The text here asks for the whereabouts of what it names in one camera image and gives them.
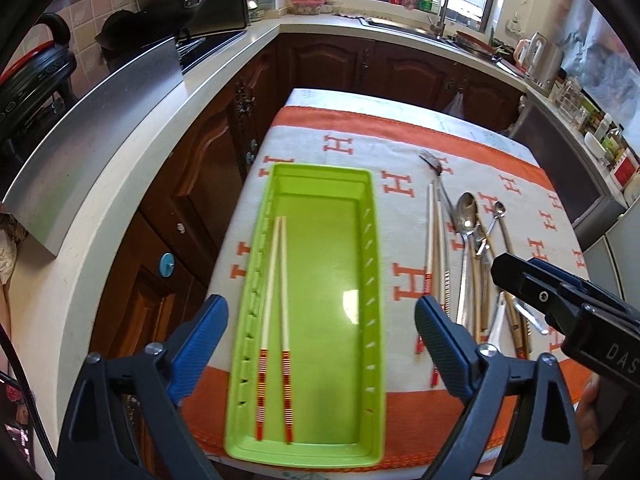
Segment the small metal spoon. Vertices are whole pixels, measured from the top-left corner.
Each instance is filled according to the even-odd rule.
[[[460,278],[460,296],[458,298],[458,311],[456,312],[456,323],[462,324],[466,300],[466,272],[471,250],[471,235],[476,230],[478,222],[478,204],[471,193],[463,193],[456,205],[456,216],[458,230],[462,234],[465,248],[462,251],[462,276]]]
[[[486,230],[486,234],[484,236],[484,239],[482,240],[482,243],[480,244],[480,248],[476,252],[476,256],[481,256],[482,253],[486,250],[488,237],[491,234],[491,231],[493,230],[495,223],[498,221],[498,218],[503,218],[506,213],[507,213],[507,208],[504,206],[502,202],[500,202],[499,200],[494,202],[494,218],[491,220],[491,223],[489,224],[489,228]]]

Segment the screw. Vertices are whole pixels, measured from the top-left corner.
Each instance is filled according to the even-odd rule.
[[[88,365],[95,365],[98,361],[100,361],[101,357],[98,352],[91,352],[87,357],[84,358],[84,362]]]
[[[553,366],[554,364],[556,364],[556,358],[551,354],[540,354],[540,358],[542,359],[542,362],[544,364],[547,364],[549,366]]]
[[[162,343],[154,342],[145,346],[145,354],[158,355],[162,350],[164,350]]]
[[[493,357],[498,353],[498,349],[490,343],[482,343],[478,345],[478,350],[485,357]]]

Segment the tablecloth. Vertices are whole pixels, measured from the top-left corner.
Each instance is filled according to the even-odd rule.
[[[454,202],[465,191],[475,195],[485,225],[492,218],[492,203],[504,203],[506,224],[518,256],[537,256],[588,277],[571,222],[545,172],[525,146],[474,124],[411,105],[342,92],[296,89],[275,118],[247,177],[209,286],[211,294],[221,294],[228,301],[228,328],[182,409],[207,454],[219,460],[226,456],[226,391],[244,270],[270,167],[284,161],[372,172],[382,258],[387,391],[385,455],[373,469],[424,467],[434,459],[462,412],[462,404],[449,396],[442,382],[430,388],[431,360],[427,353],[415,354],[413,312],[424,278],[426,194],[434,179],[433,171],[417,156],[420,147],[440,158],[444,186]],[[504,246],[498,233],[494,235],[494,247],[501,253]],[[451,304],[456,305],[462,244],[451,226],[449,243]],[[589,372],[562,355],[561,342],[562,337],[555,332],[541,336],[534,331],[531,358],[543,351],[555,354],[575,401]],[[506,355],[514,355],[506,324],[501,347]],[[512,402],[505,403],[489,447],[499,446],[504,439],[512,408]],[[340,476],[340,472],[325,471],[293,475],[239,461],[235,465],[283,478]]]

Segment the faucet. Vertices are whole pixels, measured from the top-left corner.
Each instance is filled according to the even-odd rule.
[[[449,7],[449,0],[444,0],[444,5],[440,6],[440,19],[436,25],[431,25],[431,30],[438,36],[444,36],[444,18],[447,15],[447,8]]]

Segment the orange stripe on tablecloth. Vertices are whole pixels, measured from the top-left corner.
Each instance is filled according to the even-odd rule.
[[[462,139],[416,124],[356,112],[285,106],[276,115],[272,126],[298,126],[407,142],[493,166],[497,170],[538,184],[549,191],[556,191],[546,173],[533,164],[473,140]]]
[[[573,402],[580,399],[591,372],[567,359],[560,363]],[[226,391],[229,373],[207,367],[194,393],[184,399],[182,417],[200,447],[217,456],[224,450]],[[515,398],[505,401],[489,441],[499,446],[509,427]],[[369,470],[431,463],[462,412],[462,403],[445,390],[386,394],[386,442],[382,462]]]

